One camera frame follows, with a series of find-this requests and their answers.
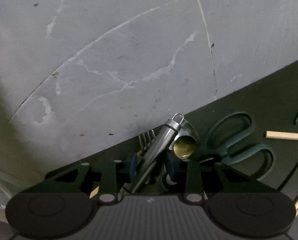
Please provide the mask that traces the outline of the steel ladle with hook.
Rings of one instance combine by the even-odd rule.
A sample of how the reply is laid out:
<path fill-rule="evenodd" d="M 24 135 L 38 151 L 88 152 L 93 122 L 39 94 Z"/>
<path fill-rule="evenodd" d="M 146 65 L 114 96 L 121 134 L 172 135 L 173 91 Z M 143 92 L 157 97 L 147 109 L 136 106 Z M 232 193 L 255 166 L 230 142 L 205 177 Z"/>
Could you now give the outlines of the steel ladle with hook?
<path fill-rule="evenodd" d="M 198 134 L 182 113 L 176 113 L 165 122 L 154 139 L 152 146 L 144 155 L 138 155 L 136 175 L 130 184 L 130 194 L 143 185 L 156 183 L 163 172 L 163 158 L 167 152 L 173 152 L 179 159 L 187 158 L 198 142 Z"/>

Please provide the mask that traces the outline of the black steel fork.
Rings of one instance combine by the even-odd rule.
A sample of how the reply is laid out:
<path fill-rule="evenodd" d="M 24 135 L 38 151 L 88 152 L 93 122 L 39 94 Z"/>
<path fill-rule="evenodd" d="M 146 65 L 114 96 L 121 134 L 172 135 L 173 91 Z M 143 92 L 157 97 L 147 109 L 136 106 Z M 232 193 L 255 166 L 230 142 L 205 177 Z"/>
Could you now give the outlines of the black steel fork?
<path fill-rule="evenodd" d="M 152 129 L 138 135 L 138 140 L 140 144 L 140 151 L 138 152 L 139 155 L 144 155 L 147 152 L 147 150 L 152 146 L 152 143 L 155 138 L 156 135 Z"/>

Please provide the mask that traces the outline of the purple banded bamboo chopstick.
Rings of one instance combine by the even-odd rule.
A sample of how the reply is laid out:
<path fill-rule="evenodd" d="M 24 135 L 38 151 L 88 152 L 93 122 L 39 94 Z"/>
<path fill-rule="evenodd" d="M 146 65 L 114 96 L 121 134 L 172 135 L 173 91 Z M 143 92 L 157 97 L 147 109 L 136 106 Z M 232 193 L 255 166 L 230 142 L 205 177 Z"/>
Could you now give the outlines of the purple banded bamboo chopstick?
<path fill-rule="evenodd" d="M 91 191 L 89 198 L 93 198 L 94 196 L 96 196 L 98 194 L 99 191 L 99 186 L 96 187 L 94 190 Z"/>

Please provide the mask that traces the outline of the dark green scissors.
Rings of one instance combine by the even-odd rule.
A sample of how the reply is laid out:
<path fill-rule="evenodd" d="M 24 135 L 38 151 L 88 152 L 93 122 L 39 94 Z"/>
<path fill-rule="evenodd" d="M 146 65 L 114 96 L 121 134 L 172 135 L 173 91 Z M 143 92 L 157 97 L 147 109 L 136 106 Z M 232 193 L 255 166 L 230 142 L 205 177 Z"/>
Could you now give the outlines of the dark green scissors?
<path fill-rule="evenodd" d="M 227 139 L 222 141 L 218 146 L 212 146 L 211 139 L 216 130 L 225 122 L 232 119 L 240 119 L 246 124 L 246 126 L 240 131 L 228 136 Z M 250 136 L 255 131 L 255 129 L 256 124 L 254 122 L 254 119 L 247 112 L 240 111 L 226 115 L 213 124 L 213 126 L 209 129 L 206 137 L 199 145 L 197 151 L 200 161 L 203 162 L 211 159 L 231 166 L 241 163 L 261 152 L 265 155 L 266 159 L 263 162 L 261 168 L 259 168 L 259 170 L 253 173 L 251 176 L 256 180 L 264 179 L 272 171 L 276 162 L 276 155 L 274 153 L 274 150 L 270 146 L 263 143 L 257 143 L 253 146 L 246 147 L 241 152 L 229 152 L 229 150 L 233 146 L 237 145 L 238 143 L 246 139 L 246 137 Z"/>

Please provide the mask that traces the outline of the long bamboo chopstick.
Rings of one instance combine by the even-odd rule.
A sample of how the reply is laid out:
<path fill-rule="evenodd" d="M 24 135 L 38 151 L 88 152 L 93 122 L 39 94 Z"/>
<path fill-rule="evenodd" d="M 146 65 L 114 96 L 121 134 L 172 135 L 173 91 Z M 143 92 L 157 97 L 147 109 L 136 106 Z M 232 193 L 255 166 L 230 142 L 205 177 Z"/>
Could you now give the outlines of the long bamboo chopstick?
<path fill-rule="evenodd" d="M 266 131 L 265 138 L 298 141 L 298 133 Z"/>

